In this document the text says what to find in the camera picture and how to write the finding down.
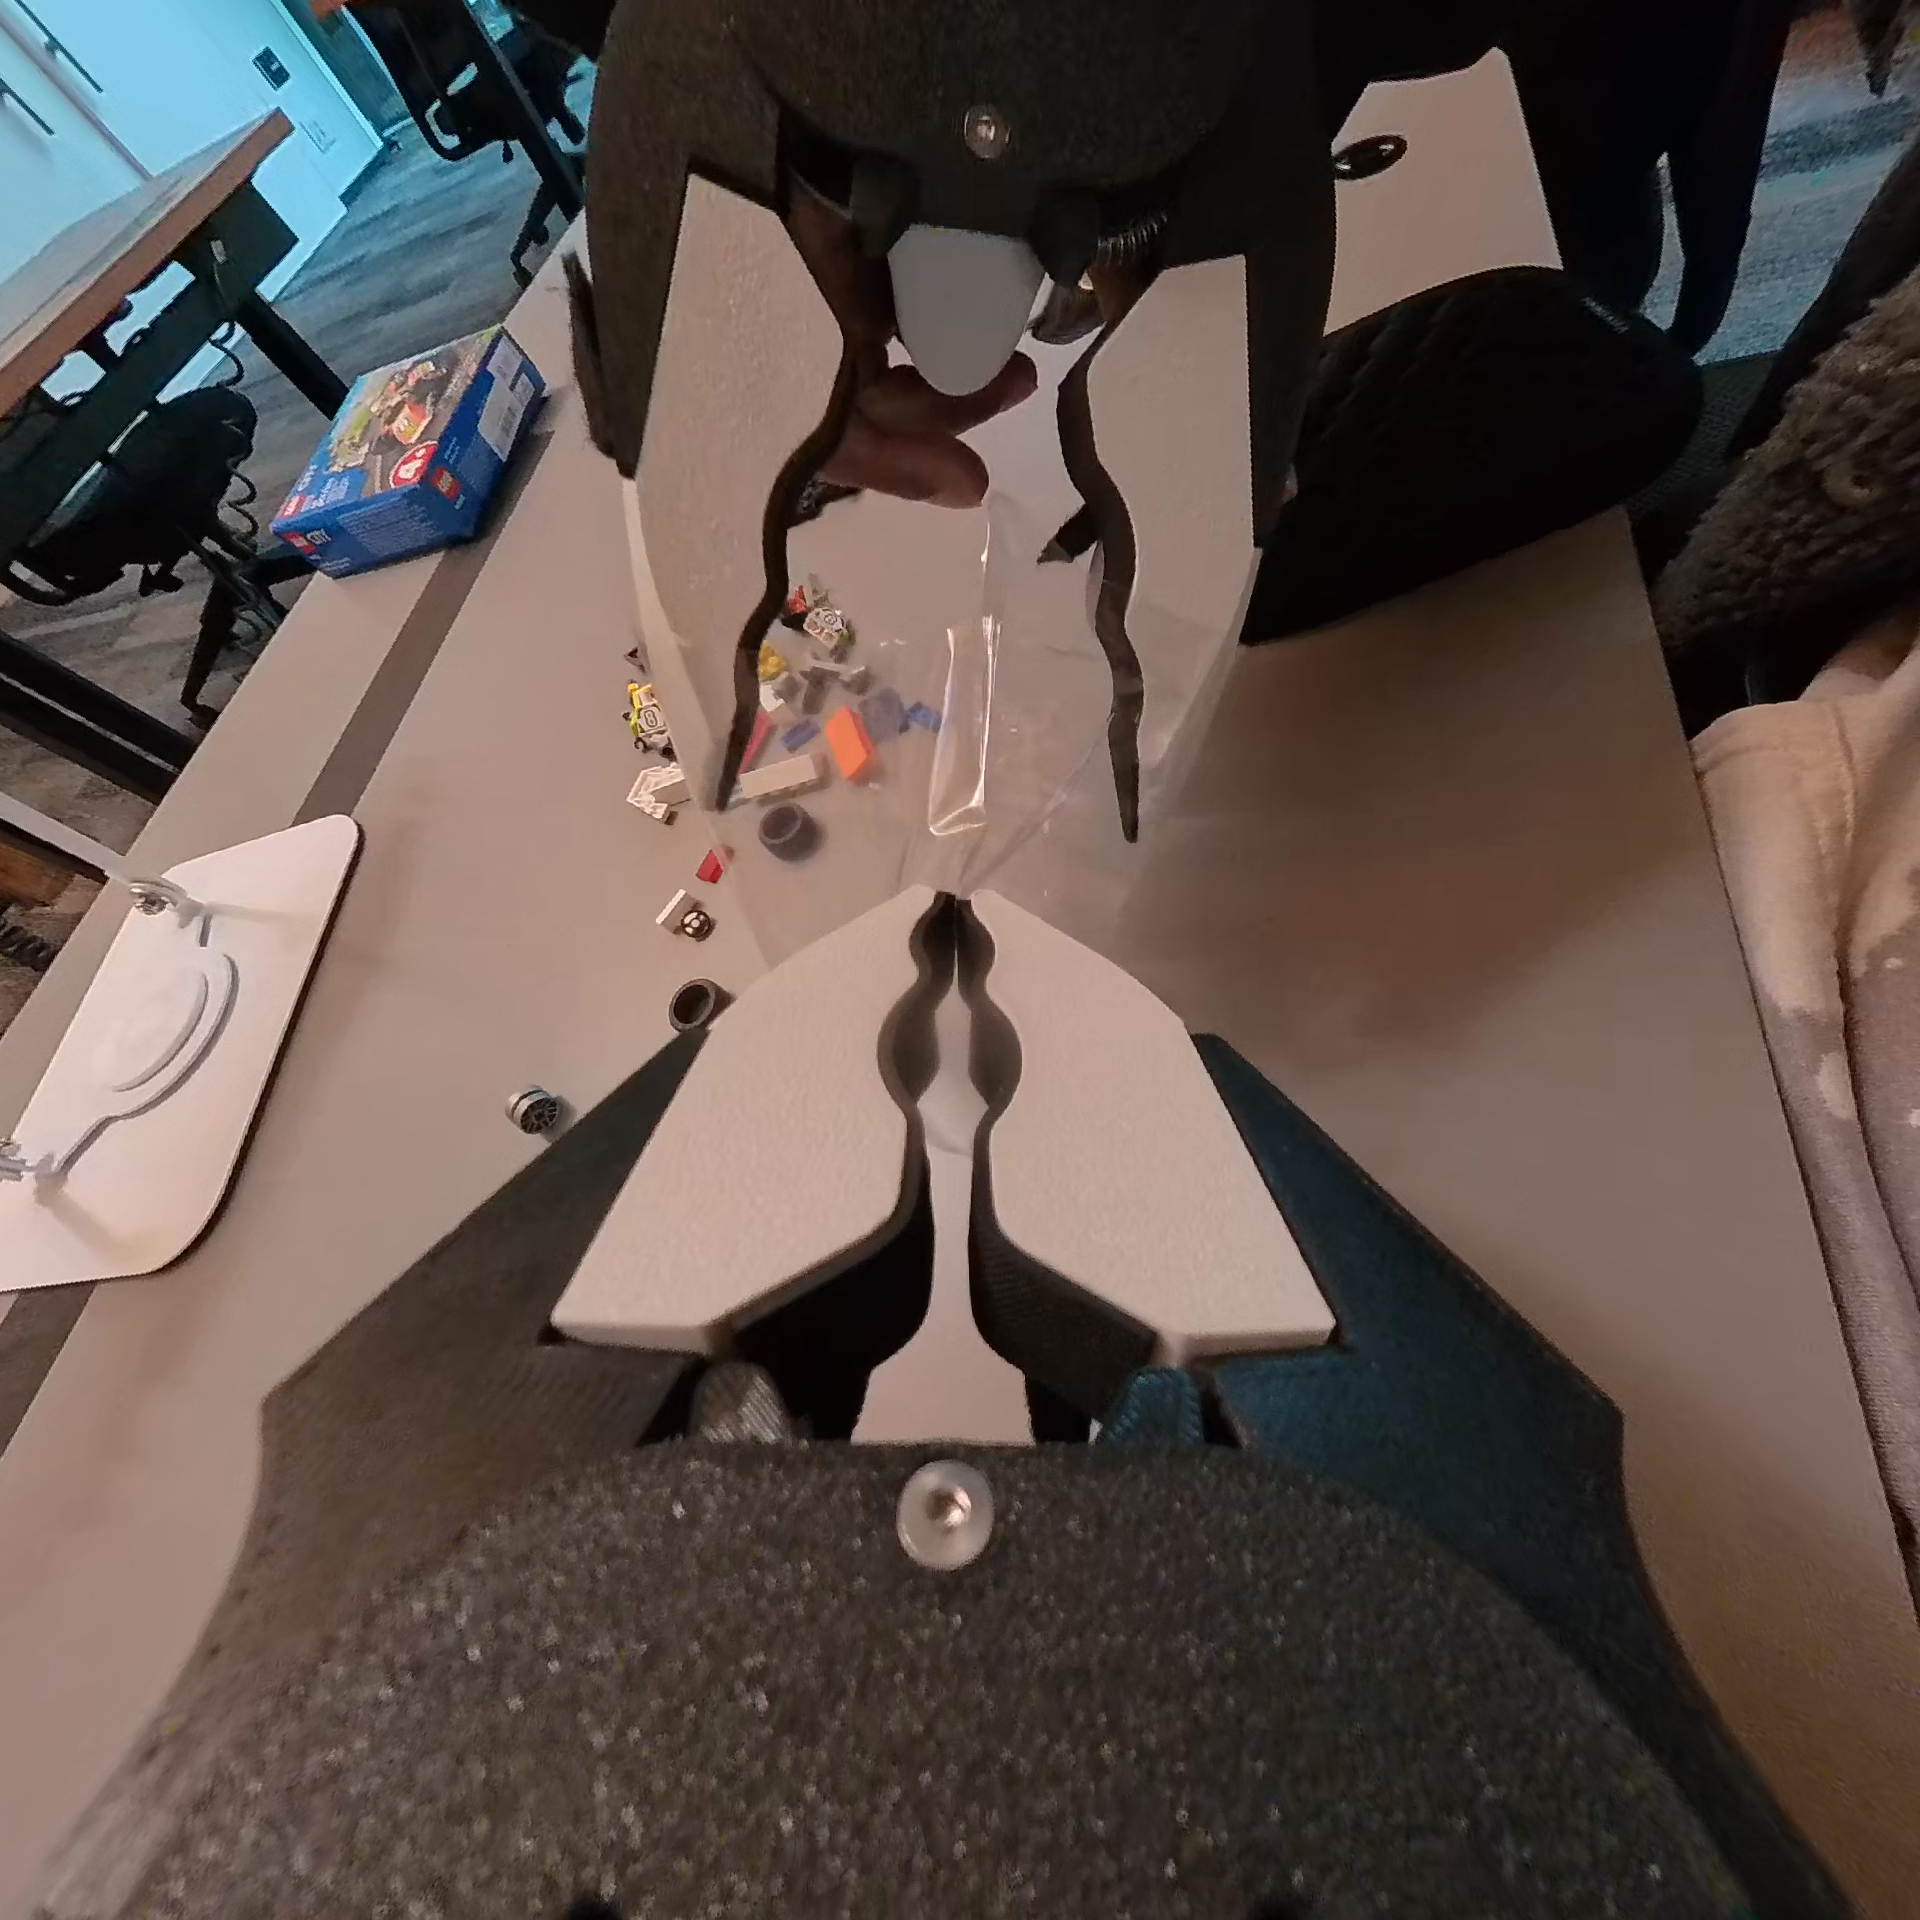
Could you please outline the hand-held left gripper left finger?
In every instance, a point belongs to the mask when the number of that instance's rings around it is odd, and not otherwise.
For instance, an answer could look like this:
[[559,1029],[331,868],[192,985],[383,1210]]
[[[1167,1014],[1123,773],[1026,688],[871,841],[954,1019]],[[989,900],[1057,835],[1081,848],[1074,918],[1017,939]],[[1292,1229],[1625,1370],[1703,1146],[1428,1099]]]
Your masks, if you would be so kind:
[[946,896],[907,886],[704,1033],[552,1312],[565,1338],[724,1349],[906,1226],[940,1069]]

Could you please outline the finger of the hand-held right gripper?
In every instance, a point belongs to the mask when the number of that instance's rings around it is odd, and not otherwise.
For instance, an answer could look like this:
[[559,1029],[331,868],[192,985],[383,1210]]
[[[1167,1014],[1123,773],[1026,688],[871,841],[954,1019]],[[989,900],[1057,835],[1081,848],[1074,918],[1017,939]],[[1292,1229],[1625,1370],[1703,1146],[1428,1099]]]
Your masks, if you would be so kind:
[[781,220],[691,179],[635,477],[623,490],[637,649],[691,801],[713,811],[737,646],[772,625],[789,468],[824,429],[843,332]]
[[1065,470],[1091,514],[1093,638],[1120,835],[1184,789],[1240,651],[1258,576],[1247,270],[1163,270],[1071,366]]

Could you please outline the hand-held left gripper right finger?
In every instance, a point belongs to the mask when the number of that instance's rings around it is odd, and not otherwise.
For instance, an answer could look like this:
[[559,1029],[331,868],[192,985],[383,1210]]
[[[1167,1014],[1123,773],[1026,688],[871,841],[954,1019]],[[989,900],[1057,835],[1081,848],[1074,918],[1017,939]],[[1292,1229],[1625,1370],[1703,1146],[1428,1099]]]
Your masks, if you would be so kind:
[[1184,1019],[996,892],[962,932],[989,1245],[1148,1363],[1325,1347],[1332,1307]]

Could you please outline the clear plastic bag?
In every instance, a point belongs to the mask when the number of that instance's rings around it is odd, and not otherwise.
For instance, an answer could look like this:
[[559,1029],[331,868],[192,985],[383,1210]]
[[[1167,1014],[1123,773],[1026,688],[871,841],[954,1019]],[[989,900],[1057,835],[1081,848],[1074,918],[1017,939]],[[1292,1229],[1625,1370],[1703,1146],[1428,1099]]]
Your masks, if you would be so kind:
[[789,574],[855,632],[875,765],[801,802],[801,862],[739,848],[739,907],[781,962],[924,882],[996,892],[1113,953],[1139,850],[1120,838],[1109,667],[1089,621],[1089,558],[1045,560],[1074,500],[1063,480],[996,488],[944,512],[877,494],[789,538]]

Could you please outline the pile of lego pieces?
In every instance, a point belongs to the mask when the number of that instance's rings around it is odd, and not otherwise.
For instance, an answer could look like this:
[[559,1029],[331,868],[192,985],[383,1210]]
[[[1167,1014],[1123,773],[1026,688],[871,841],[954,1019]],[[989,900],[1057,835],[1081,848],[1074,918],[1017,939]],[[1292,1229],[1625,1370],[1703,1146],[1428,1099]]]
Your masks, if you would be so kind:
[[[626,802],[673,825],[704,798],[668,718],[666,674],[637,645],[623,674],[623,724],[637,756]],[[752,723],[727,805],[770,809],[833,785],[877,785],[899,740],[937,733],[933,680],[924,632],[858,612],[824,574],[805,572],[759,643]]]

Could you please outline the blue lego set box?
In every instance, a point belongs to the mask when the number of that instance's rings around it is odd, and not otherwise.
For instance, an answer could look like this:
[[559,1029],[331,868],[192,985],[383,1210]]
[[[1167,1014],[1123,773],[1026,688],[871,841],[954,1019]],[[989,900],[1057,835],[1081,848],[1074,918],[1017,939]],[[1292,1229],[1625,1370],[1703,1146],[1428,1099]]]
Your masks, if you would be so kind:
[[363,372],[272,536],[329,578],[473,539],[544,398],[537,364],[504,325]]

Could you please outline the black office chair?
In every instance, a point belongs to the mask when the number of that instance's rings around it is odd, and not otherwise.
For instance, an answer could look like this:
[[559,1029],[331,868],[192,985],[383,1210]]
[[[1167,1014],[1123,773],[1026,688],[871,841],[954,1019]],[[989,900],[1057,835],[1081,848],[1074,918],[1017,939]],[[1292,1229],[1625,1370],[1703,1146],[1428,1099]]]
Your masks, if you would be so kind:
[[584,58],[527,5],[496,5],[501,33],[479,5],[355,3],[345,11],[435,156],[455,162],[498,149],[536,166],[536,196],[509,252],[516,285],[531,285],[531,252],[547,246],[549,225],[584,208],[586,123],[569,104]]
[[274,589],[314,569],[252,514],[255,438],[257,406],[240,390],[205,387],[154,406],[5,565],[12,594],[43,609],[106,592],[131,572],[139,594],[179,592],[181,565],[203,565],[211,585],[181,683],[197,729],[217,713],[203,702],[212,667],[274,635],[284,619]]

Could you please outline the white stand base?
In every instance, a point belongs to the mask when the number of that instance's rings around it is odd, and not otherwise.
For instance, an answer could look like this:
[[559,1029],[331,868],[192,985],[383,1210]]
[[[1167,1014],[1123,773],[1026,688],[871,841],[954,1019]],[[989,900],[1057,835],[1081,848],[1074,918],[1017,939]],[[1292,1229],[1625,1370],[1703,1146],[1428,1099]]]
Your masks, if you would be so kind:
[[344,814],[169,870],[205,918],[128,914],[15,1132],[66,1181],[3,1189],[3,1293],[139,1280],[220,1213],[361,852]]

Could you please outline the wooden desk black legs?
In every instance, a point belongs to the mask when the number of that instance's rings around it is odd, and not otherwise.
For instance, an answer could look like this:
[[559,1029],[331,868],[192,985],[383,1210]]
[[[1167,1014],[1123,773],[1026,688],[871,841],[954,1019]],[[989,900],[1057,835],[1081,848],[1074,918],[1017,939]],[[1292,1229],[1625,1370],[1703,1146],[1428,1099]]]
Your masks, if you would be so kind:
[[[292,253],[296,234],[255,179],[292,136],[288,115],[269,109],[63,228],[5,280],[3,562],[224,326],[243,330],[322,418],[341,411],[345,382],[265,298],[264,282]],[[77,400],[53,400],[50,374],[92,352],[116,306],[172,268],[189,276],[188,288],[104,362]],[[10,634],[3,720],[152,805],[199,745]]]

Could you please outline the grey printed sweatshirt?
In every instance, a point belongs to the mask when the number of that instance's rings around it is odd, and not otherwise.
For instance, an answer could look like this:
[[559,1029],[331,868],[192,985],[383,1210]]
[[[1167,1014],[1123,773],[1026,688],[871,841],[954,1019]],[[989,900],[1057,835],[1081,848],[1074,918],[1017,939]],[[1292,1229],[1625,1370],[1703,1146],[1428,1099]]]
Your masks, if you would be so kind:
[[1917,1581],[1915,603],[1691,762],[1909,1585]]

